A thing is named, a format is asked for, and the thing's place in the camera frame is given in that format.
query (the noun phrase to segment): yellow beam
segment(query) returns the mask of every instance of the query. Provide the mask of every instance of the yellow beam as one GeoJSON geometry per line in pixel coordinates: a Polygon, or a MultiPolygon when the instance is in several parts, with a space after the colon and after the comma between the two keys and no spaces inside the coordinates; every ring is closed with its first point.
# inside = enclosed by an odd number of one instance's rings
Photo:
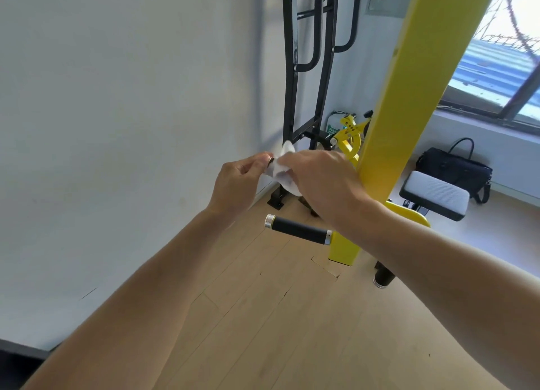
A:
{"type": "MultiPolygon", "coordinates": [[[[411,0],[358,164],[376,200],[390,195],[490,2],[411,0]]],[[[352,265],[358,250],[336,235],[328,258],[352,265]]]]}

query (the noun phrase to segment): black metal rack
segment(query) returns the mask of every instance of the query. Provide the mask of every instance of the black metal rack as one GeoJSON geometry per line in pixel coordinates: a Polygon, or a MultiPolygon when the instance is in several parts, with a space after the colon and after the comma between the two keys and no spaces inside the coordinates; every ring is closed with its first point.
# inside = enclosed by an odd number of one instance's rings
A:
{"type": "MultiPolygon", "coordinates": [[[[317,142],[325,148],[330,148],[329,139],[331,137],[326,131],[321,130],[322,113],[325,108],[328,84],[330,82],[330,72],[334,61],[334,53],[342,53],[350,49],[356,40],[358,29],[358,17],[360,12],[360,0],[354,0],[353,20],[351,23],[350,37],[346,44],[335,46],[336,21],[338,14],[338,0],[327,0],[323,6],[323,0],[314,0],[314,9],[298,12],[296,10],[296,0],[283,0],[283,29],[285,32],[285,112],[283,114],[283,142],[289,140],[293,144],[298,140],[307,137],[311,139],[309,149],[314,150],[317,142]],[[315,104],[315,115],[303,124],[299,129],[294,130],[294,114],[296,108],[296,89],[298,86],[298,73],[312,70],[321,57],[322,39],[322,15],[326,13],[325,28],[325,52],[322,59],[321,80],[319,92],[315,104]],[[298,63],[298,21],[308,17],[314,17],[313,27],[313,55],[309,63],[298,63]]],[[[268,204],[276,209],[283,206],[281,200],[287,195],[283,187],[279,187],[272,193],[268,204]]]]}

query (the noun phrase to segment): white tissue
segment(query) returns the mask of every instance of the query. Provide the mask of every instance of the white tissue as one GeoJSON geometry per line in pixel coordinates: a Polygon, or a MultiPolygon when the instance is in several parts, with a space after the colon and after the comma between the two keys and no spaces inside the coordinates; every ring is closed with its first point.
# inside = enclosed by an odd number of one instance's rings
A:
{"type": "Polygon", "coordinates": [[[287,171],[290,170],[289,167],[286,167],[284,165],[278,164],[278,158],[282,156],[283,154],[287,154],[288,152],[295,152],[293,143],[290,141],[285,141],[283,143],[283,147],[281,148],[281,152],[278,156],[274,158],[274,161],[270,163],[268,168],[265,171],[265,174],[269,177],[272,177],[274,180],[279,182],[283,188],[285,188],[288,192],[291,194],[294,194],[297,197],[301,197],[302,194],[298,190],[298,187],[294,183],[292,177],[287,174],[287,171]]]}

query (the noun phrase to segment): seat cushion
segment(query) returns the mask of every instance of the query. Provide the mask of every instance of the seat cushion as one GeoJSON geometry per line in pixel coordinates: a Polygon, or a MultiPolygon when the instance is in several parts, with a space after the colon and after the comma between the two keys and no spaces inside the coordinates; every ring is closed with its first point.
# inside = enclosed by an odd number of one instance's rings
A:
{"type": "Polygon", "coordinates": [[[420,171],[409,174],[400,196],[454,221],[463,219],[469,204],[469,192],[420,171]]]}

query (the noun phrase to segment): black bag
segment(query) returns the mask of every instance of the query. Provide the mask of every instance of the black bag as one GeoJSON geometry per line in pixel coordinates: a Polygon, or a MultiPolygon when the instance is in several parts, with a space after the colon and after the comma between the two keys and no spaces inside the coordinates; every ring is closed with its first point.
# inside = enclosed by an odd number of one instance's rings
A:
{"type": "Polygon", "coordinates": [[[485,164],[471,160],[473,151],[474,141],[469,137],[456,141],[448,152],[431,147],[416,161],[416,171],[457,185],[459,188],[469,191],[470,198],[474,198],[476,203],[485,204],[489,199],[493,170],[485,164]],[[469,158],[452,154],[455,146],[464,140],[471,142],[469,158]],[[484,196],[481,199],[478,193],[482,189],[484,196]]]}

